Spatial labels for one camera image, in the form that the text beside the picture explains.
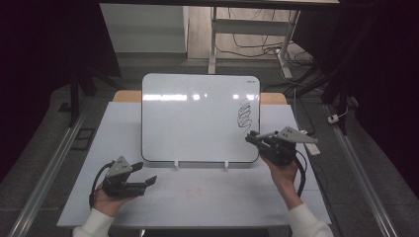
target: floor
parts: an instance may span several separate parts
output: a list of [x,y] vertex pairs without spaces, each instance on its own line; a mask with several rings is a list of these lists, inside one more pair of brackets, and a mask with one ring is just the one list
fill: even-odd
[[[246,16],[253,17],[257,14],[255,14],[256,11],[251,11]],[[272,17],[272,13],[271,15],[269,15],[269,12],[266,13],[265,18],[269,19],[267,16]],[[202,36],[198,34],[195,38],[198,40]],[[190,35],[189,48],[194,45],[192,38]],[[263,43],[263,39],[256,38],[255,41],[241,41],[240,43]],[[220,42],[219,46],[229,48],[229,50],[244,50],[243,48],[236,48],[233,41],[228,44]],[[258,53],[257,50],[260,49],[248,51],[248,53]],[[123,78],[115,78],[115,80],[128,89],[139,90],[141,89],[141,78],[150,72],[206,74],[208,70],[208,60],[205,59],[208,57],[206,55],[208,55],[208,52],[205,50],[202,52],[195,50],[194,55],[189,55],[190,59],[161,58],[158,55],[144,59],[135,55],[120,55],[119,63]],[[221,59],[217,63],[218,74],[256,76],[261,81],[261,89],[276,85],[267,88],[268,92],[284,92],[291,85],[290,82],[281,77],[278,61],[270,60],[269,56],[264,59],[252,60],[239,59],[238,57],[226,59],[222,58],[221,53],[218,56]],[[294,78],[301,76],[308,68],[307,66],[292,67]],[[86,98],[81,95],[80,98],[82,105],[87,100],[92,102],[88,115],[81,124],[83,130],[95,131],[98,128],[108,102],[112,100],[116,93],[114,88],[101,80],[95,79],[94,82],[98,88],[96,96]],[[296,100],[293,96],[290,96],[288,101],[293,107],[299,125],[314,132],[313,137],[320,141],[318,147],[321,154],[317,157],[310,157],[310,162],[315,171],[317,182],[323,190],[324,200],[332,219],[332,231],[335,236],[383,236],[360,188],[357,177],[354,175],[337,140],[335,126],[328,124],[326,121],[327,117],[330,116],[329,111],[334,111],[336,108],[334,105],[321,104],[319,97],[322,90],[323,88],[319,87]],[[69,113],[60,112],[59,108],[62,103],[68,102],[68,86],[56,90],[51,95],[49,110],[45,114],[37,133],[17,164],[0,184],[0,236],[6,236],[10,232],[45,166],[67,131]],[[419,226],[418,198],[410,191],[385,154],[358,124],[355,119],[356,106],[354,104],[350,105],[350,110],[346,116],[348,138],[351,140],[353,148],[358,154],[360,162],[382,201],[398,236],[419,236],[419,228],[417,227]],[[57,228],[56,221],[65,206],[78,172],[88,154],[88,147],[89,141],[83,139],[82,136],[76,137],[71,143],[71,149],[65,156],[63,164],[59,168],[45,200],[42,202],[42,206],[28,231],[28,236],[68,236],[70,234],[68,229]],[[114,236],[138,236],[138,232],[134,230],[113,228],[112,231]],[[166,236],[204,236],[203,233],[215,234],[216,236],[240,234],[240,232],[232,233],[229,231],[205,231],[200,233],[178,231],[171,232]],[[266,232],[255,230],[252,233],[255,233],[253,236],[260,236],[260,233],[263,235]],[[287,227],[270,228],[268,233],[271,237],[288,236],[289,229]]]

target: whiteboard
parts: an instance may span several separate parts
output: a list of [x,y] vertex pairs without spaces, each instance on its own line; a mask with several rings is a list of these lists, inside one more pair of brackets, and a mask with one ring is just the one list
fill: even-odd
[[259,131],[253,76],[147,74],[142,80],[141,155],[150,162],[251,163]]

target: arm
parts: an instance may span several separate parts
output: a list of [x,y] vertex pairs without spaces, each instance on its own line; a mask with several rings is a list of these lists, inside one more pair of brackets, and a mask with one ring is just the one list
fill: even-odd
[[333,236],[329,226],[318,220],[296,194],[293,186],[296,171],[298,170],[296,164],[292,162],[288,166],[280,167],[274,165],[266,158],[262,157],[262,159],[271,170],[272,180],[287,205],[289,210],[287,219],[290,222],[293,236]]
[[116,199],[108,197],[102,185],[95,191],[95,201],[86,222],[73,230],[75,237],[106,237],[114,217],[124,203],[132,198]]

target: cable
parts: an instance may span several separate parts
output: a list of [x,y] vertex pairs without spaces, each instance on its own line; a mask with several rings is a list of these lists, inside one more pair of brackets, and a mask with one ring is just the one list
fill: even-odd
[[[257,18],[257,17],[259,17],[259,15],[260,15],[260,13],[262,12],[262,9],[258,9],[256,12],[255,12],[255,15],[256,16],[254,16],[253,18],[251,18],[250,20],[253,20],[253,19],[255,19],[255,18]],[[228,8],[228,19],[231,19],[231,14],[233,14],[234,15],[234,19],[237,19],[237,16],[235,15],[235,13],[232,11],[232,9],[231,8]],[[275,17],[275,13],[276,13],[276,10],[274,10],[274,13],[273,13],[273,15],[272,15],[272,18],[271,18],[271,21],[274,21],[274,17]],[[265,14],[266,14],[266,9],[265,9],[265,11],[264,11],[264,16],[262,17],[262,19],[264,19],[265,18]],[[264,47],[265,46],[280,46],[281,44],[282,44],[282,42],[277,42],[277,43],[269,43],[269,44],[266,44],[266,41],[268,40],[268,36],[266,36],[265,37],[265,39],[264,39],[264,42],[263,42],[263,44],[260,44],[260,45],[240,45],[240,44],[238,44],[237,43],[237,41],[236,41],[236,38],[235,38],[235,34],[232,34],[233,35],[233,40],[234,40],[234,43],[235,43],[235,45],[236,46],[238,46],[238,47],[244,47],[244,48],[246,48],[246,47],[262,47],[262,50],[264,51],[264,52],[266,52],[265,51],[265,49],[264,49]]]
[[298,127],[298,130],[301,130],[301,126],[298,124],[298,119],[296,119],[295,90],[296,90],[296,88],[293,88],[293,115],[295,116],[295,123],[296,123],[296,126]]
[[346,112],[345,112],[344,114],[342,114],[342,115],[338,116],[338,118],[340,118],[340,117],[344,116],[344,115],[345,115],[345,114],[347,114],[347,113],[348,113],[348,106],[346,106]]
[[304,159],[304,162],[305,162],[305,168],[303,168],[302,165],[301,165],[301,162],[299,162],[298,158],[296,158],[296,156],[295,156],[294,161],[295,161],[296,165],[298,166],[299,173],[301,175],[301,178],[300,178],[300,181],[299,181],[299,187],[298,187],[298,190],[297,190],[296,194],[299,197],[301,197],[302,190],[304,189],[304,185],[305,185],[305,172],[307,171],[307,160],[305,159],[305,156],[303,156],[301,154],[301,152],[297,151],[297,153],[299,153],[302,156],[302,158]]
[[290,85],[290,83],[284,82],[280,84],[268,85],[262,90],[262,92],[266,92],[269,88],[272,88],[272,87],[280,87],[280,86],[285,86],[285,85]]
[[301,98],[298,98],[298,99],[299,99],[299,101],[300,101],[300,103],[301,103],[301,105],[302,105],[302,108],[304,109],[305,114],[307,115],[308,120],[309,120],[309,122],[310,122],[310,125],[311,125],[311,128],[312,128],[312,131],[308,131],[307,129],[306,129],[306,131],[307,131],[307,135],[308,135],[308,136],[311,136],[311,135],[313,135],[313,134],[316,132],[315,125],[314,125],[314,123],[313,123],[313,120],[311,119],[310,114],[308,113],[307,108],[305,107],[304,103],[301,101]]
[[105,169],[111,168],[114,165],[114,163],[115,161],[112,161],[111,163],[104,165],[104,167],[102,167],[99,173],[96,175],[95,181],[93,182],[93,185],[92,185],[92,192],[89,195],[90,208],[93,207],[93,202],[95,201],[96,183],[98,183],[99,177],[101,176],[102,172],[104,172]]
[[231,54],[235,54],[235,55],[239,55],[239,56],[244,56],[244,57],[258,57],[258,56],[265,56],[266,53],[261,53],[261,54],[256,54],[256,55],[245,55],[245,54],[241,54],[238,52],[233,52],[233,51],[224,51],[219,49],[216,45],[215,45],[216,50],[220,51],[220,52],[225,52],[225,53],[231,53]]

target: white plastic part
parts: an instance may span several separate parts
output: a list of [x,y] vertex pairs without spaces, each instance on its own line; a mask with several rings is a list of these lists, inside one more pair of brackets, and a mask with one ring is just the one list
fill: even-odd
[[310,153],[311,156],[316,156],[320,154],[320,150],[317,148],[317,146],[313,143],[304,143],[305,148],[307,148],[308,153]]
[[337,122],[339,118],[337,115],[334,115],[334,116],[328,117],[327,120],[329,121],[330,124],[332,124],[332,123]]

